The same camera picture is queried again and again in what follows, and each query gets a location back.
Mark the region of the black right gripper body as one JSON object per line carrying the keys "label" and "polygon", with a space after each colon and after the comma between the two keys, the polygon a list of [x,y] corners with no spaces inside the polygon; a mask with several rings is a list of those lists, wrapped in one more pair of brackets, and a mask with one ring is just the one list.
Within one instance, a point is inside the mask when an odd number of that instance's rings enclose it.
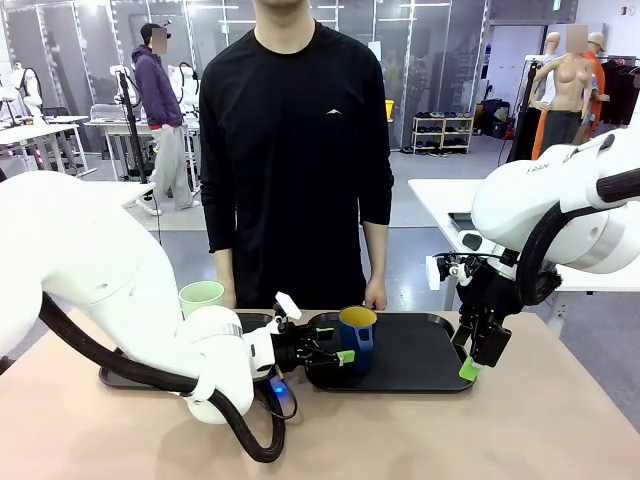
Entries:
{"label": "black right gripper body", "polygon": [[523,310],[516,293],[515,282],[501,275],[486,259],[466,256],[462,260],[468,283],[456,286],[461,301],[459,309],[461,325],[474,326],[494,315],[499,323],[509,315]]}

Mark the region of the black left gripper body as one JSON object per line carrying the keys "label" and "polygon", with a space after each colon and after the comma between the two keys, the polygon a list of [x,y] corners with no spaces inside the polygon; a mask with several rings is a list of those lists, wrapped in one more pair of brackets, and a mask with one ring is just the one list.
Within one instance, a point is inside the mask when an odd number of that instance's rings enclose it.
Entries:
{"label": "black left gripper body", "polygon": [[282,372],[291,372],[303,366],[306,370],[306,356],[312,349],[327,350],[321,342],[303,340],[305,330],[314,326],[288,326],[279,334],[272,335],[275,364]]}

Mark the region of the person's left hand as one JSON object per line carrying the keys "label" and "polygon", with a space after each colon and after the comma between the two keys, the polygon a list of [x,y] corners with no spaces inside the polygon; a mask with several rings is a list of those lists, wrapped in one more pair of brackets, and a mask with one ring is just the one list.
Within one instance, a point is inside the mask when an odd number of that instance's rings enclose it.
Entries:
{"label": "person's left hand", "polygon": [[372,277],[365,288],[364,306],[375,311],[385,311],[387,305],[385,279],[383,277]]}

